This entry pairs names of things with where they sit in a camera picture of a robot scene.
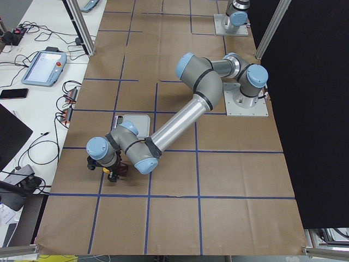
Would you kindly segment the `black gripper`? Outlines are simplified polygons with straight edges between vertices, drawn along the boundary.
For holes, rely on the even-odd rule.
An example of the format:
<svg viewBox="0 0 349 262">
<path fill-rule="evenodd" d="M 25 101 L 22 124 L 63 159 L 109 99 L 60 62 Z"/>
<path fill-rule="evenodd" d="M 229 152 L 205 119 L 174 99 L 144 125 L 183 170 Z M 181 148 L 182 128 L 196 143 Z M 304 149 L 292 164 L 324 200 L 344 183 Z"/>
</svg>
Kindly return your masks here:
<svg viewBox="0 0 349 262">
<path fill-rule="evenodd" d="M 120 166 L 119 161 L 112 164 L 111 166 L 104 166 L 104 165 L 101 165 L 100 163 L 98 163 L 92 157 L 90 157 L 90 156 L 87 157 L 87 168 L 89 170 L 95 170 L 96 167 L 106 168 L 108 171 L 111 172 L 111 174 L 108 174 L 108 176 L 107 176 L 107 179 L 111 183 L 116 183 L 119 179 L 119 172 L 118 172 L 119 166 Z"/>
</svg>

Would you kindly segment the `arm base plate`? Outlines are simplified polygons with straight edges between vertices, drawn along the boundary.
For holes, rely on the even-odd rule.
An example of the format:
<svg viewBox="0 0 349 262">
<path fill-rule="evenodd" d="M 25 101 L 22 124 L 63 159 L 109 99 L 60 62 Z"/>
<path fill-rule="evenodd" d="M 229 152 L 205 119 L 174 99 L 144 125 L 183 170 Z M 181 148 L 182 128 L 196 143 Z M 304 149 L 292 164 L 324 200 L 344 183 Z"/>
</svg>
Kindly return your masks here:
<svg viewBox="0 0 349 262">
<path fill-rule="evenodd" d="M 240 84 L 223 83 L 224 101 L 227 116 L 236 117 L 268 117 L 266 100 L 260 97 L 249 98 L 240 92 Z"/>
<path fill-rule="evenodd" d="M 247 37 L 247 21 L 248 15 L 245 12 L 237 12 L 230 16 L 214 14 L 215 35 Z"/>
</svg>

